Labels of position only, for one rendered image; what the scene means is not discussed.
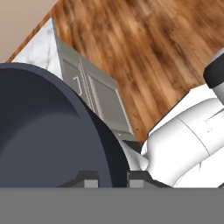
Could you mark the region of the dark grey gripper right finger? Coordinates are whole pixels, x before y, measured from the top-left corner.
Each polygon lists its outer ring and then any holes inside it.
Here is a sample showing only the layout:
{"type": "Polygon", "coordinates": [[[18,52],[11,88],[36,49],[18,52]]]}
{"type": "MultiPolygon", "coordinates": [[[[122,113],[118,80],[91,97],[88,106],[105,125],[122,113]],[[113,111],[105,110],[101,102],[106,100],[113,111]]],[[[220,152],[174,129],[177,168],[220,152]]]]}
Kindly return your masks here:
{"type": "Polygon", "coordinates": [[[127,172],[128,188],[170,188],[162,182],[154,180],[147,171],[128,171],[127,172]]]}

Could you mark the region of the dark blue-grey pot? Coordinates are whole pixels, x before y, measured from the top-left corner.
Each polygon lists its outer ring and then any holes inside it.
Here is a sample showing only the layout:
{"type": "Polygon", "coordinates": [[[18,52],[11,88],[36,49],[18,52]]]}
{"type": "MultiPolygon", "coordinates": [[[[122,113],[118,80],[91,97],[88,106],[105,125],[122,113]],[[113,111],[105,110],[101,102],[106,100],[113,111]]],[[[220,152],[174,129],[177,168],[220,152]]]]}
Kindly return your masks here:
{"type": "Polygon", "coordinates": [[[114,133],[64,81],[0,64],[0,187],[59,187],[79,172],[125,187],[129,169],[114,133]]]}

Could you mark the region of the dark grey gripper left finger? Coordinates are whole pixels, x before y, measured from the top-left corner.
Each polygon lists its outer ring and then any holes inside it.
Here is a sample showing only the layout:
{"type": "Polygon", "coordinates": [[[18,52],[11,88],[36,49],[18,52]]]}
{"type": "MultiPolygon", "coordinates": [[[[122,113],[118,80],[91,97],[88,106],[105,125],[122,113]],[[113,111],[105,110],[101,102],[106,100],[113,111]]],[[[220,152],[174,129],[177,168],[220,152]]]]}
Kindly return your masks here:
{"type": "Polygon", "coordinates": [[[79,171],[74,179],[59,185],[59,187],[66,188],[98,188],[99,186],[98,171],[79,171]]]}

